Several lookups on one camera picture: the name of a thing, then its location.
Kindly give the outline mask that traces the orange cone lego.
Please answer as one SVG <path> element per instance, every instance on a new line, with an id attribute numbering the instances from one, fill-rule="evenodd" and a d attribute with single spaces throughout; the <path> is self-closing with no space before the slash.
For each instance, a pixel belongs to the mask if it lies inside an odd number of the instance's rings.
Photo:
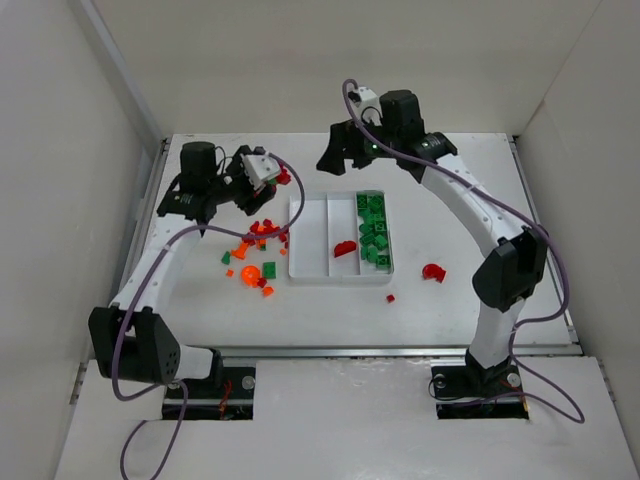
<path id="1" fill-rule="evenodd" d="M 242 241 L 236 249 L 231 250 L 231 256 L 239 260 L 245 260 L 249 247 L 249 243 Z"/>

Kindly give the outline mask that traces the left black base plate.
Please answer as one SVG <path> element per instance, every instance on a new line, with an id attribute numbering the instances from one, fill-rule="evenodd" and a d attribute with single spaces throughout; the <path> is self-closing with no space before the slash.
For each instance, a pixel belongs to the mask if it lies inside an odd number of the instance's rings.
<path id="1" fill-rule="evenodd" d="M 248 421 L 253 419 L 256 363 L 226 362 L 219 386 L 204 380 L 186 380 L 189 390 L 186 421 Z"/>

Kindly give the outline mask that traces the red lego pile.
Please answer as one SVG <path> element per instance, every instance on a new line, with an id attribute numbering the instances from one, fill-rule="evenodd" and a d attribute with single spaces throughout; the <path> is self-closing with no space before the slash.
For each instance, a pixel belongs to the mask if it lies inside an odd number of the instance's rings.
<path id="1" fill-rule="evenodd" d="M 275 224 L 271 219 L 262 222 L 255 221 L 249 228 L 249 232 L 242 241 L 249 246 L 255 246 L 260 251 L 265 251 L 268 242 L 276 239 L 284 249 L 289 246 L 289 230 Z"/>

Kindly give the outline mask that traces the orange dome lego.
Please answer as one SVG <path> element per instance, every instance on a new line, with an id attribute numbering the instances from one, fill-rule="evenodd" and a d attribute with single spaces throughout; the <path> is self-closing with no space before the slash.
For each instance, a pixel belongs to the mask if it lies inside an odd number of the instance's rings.
<path id="1" fill-rule="evenodd" d="M 245 285 L 255 288 L 262 278 L 261 270 L 255 265 L 247 265 L 241 270 L 240 277 Z"/>

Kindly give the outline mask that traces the red arch lego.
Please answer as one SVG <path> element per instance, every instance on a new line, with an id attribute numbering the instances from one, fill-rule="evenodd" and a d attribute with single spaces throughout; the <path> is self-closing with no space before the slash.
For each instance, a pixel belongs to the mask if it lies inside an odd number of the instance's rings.
<path id="1" fill-rule="evenodd" d="M 335 258 L 342 257 L 346 254 L 357 250 L 358 244 L 353 240 L 345 240 L 334 246 L 333 253 Z"/>

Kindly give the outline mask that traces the aluminium rail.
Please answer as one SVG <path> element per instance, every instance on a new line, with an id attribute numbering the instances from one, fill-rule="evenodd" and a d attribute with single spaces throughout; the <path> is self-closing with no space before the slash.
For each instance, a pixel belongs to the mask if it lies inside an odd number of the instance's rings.
<path id="1" fill-rule="evenodd" d="M 463 358 L 465 347 L 217 347 L 226 358 L 260 359 L 320 359 L 320 358 Z M 579 344 L 520 345 L 515 348 L 518 356 L 525 357 L 574 357 L 582 356 Z"/>

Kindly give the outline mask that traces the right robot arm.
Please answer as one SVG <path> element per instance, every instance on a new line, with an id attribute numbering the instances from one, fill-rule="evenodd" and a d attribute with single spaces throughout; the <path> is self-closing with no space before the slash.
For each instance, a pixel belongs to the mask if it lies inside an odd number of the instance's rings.
<path id="1" fill-rule="evenodd" d="M 343 99 L 350 118 L 331 126 L 317 170 L 339 176 L 347 161 L 363 169 L 378 158 L 392 158 L 447 206 L 481 252 L 483 262 L 472 277 L 479 318 L 462 369 L 472 394 L 480 395 L 509 367 L 512 330 L 543 277 L 543 232 L 490 201 L 454 143 L 441 132 L 426 131 L 413 92 L 377 95 L 347 85 Z"/>

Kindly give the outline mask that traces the green lego pile in tray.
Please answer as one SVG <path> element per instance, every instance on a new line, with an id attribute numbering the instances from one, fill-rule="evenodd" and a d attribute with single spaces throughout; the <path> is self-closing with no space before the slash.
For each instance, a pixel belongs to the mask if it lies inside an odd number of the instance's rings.
<path id="1" fill-rule="evenodd" d="M 390 275 L 393 261 L 384 193 L 357 191 L 356 213 L 359 255 L 364 273 Z"/>

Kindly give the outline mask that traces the small red lego piece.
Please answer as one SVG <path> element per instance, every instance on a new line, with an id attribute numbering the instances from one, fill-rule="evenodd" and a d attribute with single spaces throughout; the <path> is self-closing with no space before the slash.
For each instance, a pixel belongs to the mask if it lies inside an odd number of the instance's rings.
<path id="1" fill-rule="evenodd" d="M 291 182 L 291 175 L 288 170 L 283 168 L 280 173 L 271 180 L 274 185 L 288 185 Z"/>

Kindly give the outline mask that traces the white three-compartment tray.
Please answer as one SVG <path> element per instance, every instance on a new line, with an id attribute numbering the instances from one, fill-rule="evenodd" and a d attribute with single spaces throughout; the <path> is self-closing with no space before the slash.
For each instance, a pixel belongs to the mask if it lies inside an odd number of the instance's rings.
<path id="1" fill-rule="evenodd" d="M 305 200 L 290 199 L 289 216 L 296 222 L 289 234 L 290 279 L 298 284 L 381 285 L 390 275 L 365 274 L 361 267 L 357 232 L 356 192 L 317 191 Z M 345 240 L 358 244 L 357 250 L 335 258 L 334 246 Z"/>

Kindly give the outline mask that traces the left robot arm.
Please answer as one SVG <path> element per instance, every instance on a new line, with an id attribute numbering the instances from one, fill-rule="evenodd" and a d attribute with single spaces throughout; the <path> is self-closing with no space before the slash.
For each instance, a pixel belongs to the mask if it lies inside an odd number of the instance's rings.
<path id="1" fill-rule="evenodd" d="M 163 319 L 186 260 L 220 205 L 255 214 L 276 193 L 279 163 L 262 147 L 241 146 L 230 163 L 216 162 L 217 147 L 184 144 L 180 171 L 156 211 L 151 237 L 131 276 L 107 307 L 89 316 L 101 375 L 151 385 L 179 380 L 218 384 L 223 363 L 212 348 L 180 343 Z"/>

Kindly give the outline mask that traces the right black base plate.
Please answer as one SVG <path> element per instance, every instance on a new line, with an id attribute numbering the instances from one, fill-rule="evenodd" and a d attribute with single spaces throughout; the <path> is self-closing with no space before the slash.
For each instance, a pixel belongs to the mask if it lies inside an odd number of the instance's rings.
<path id="1" fill-rule="evenodd" d="M 439 420 L 529 419 L 515 366 L 482 385 L 474 382 L 465 365 L 435 365 L 431 374 L 429 393 Z"/>

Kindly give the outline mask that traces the green square lego plate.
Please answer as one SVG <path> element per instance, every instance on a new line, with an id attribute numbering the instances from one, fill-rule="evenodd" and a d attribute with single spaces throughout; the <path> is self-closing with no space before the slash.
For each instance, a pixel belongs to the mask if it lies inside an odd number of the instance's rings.
<path id="1" fill-rule="evenodd" d="M 273 280 L 277 278 L 277 264 L 275 261 L 263 263 L 262 276 L 267 280 Z"/>

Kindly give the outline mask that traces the red semicircle lego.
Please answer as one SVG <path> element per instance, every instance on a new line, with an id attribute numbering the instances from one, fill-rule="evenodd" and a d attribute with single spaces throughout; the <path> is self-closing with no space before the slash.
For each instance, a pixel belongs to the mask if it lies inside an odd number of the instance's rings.
<path id="1" fill-rule="evenodd" d="M 442 283 L 446 274 L 446 270 L 435 263 L 429 263 L 422 268 L 422 278 L 424 280 L 434 280 L 437 283 Z"/>

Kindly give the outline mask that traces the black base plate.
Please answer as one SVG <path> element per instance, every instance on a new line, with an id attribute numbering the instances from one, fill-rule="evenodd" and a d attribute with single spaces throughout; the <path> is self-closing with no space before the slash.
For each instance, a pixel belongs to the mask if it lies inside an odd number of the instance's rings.
<path id="1" fill-rule="evenodd" d="M 435 365 L 431 374 L 429 393 L 439 420 L 529 419 L 515 366 L 482 385 L 474 382 L 465 365 Z"/>
<path id="2" fill-rule="evenodd" d="M 226 362 L 219 386 L 204 380 L 186 380 L 189 390 L 186 421 L 248 421 L 253 419 L 256 363 Z"/>

